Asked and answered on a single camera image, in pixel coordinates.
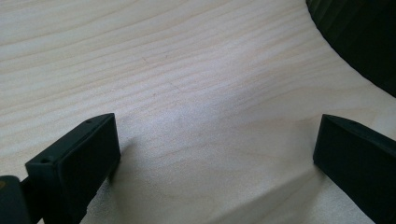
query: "wooden surface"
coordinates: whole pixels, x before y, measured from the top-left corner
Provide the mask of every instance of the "wooden surface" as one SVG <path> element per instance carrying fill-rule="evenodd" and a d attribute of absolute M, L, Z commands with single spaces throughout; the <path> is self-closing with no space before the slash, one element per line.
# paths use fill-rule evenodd
<path fill-rule="evenodd" d="M 396 100 L 303 0 L 1 1 L 0 175 L 114 112 L 82 223 L 371 223 L 312 163 L 321 114 L 396 139 Z"/>

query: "wood grain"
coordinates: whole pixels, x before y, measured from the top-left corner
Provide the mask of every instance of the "wood grain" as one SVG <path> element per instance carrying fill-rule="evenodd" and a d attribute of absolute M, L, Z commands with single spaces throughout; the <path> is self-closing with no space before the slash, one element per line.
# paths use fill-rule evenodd
<path fill-rule="evenodd" d="M 303 0 L 1 1 L 0 175 L 114 112 L 122 159 L 82 223 L 371 223 L 315 168 L 321 114 L 396 139 L 396 100 Z"/>

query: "black ribbed object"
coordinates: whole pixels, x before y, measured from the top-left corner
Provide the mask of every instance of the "black ribbed object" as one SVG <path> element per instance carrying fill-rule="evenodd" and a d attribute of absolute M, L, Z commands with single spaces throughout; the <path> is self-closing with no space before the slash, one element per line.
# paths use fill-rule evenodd
<path fill-rule="evenodd" d="M 333 49 L 376 86 L 396 97 L 396 1 L 306 0 Z"/>

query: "light wood tabletop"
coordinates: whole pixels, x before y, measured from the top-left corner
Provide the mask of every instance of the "light wood tabletop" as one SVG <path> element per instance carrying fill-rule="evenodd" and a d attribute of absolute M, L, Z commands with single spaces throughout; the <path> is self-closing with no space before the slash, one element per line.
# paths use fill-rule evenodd
<path fill-rule="evenodd" d="M 120 166 L 82 223 L 372 223 L 312 154 L 322 114 L 396 139 L 396 99 L 304 0 L 6 0 L 0 31 L 0 175 L 116 115 Z"/>

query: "black plastic part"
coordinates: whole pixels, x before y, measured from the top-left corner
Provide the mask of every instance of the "black plastic part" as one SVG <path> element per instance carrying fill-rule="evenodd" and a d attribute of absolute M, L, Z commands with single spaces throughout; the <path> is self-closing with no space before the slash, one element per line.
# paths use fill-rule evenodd
<path fill-rule="evenodd" d="M 32 223 L 20 180 L 16 176 L 0 176 L 0 223 Z"/>
<path fill-rule="evenodd" d="M 376 86 L 396 97 L 396 1 L 306 0 L 333 49 Z"/>
<path fill-rule="evenodd" d="M 79 124 L 26 163 L 29 176 L 0 176 L 0 223 L 79 223 L 120 161 L 114 114 Z"/>
<path fill-rule="evenodd" d="M 396 223 L 396 142 L 323 115 L 314 163 L 375 223 Z"/>

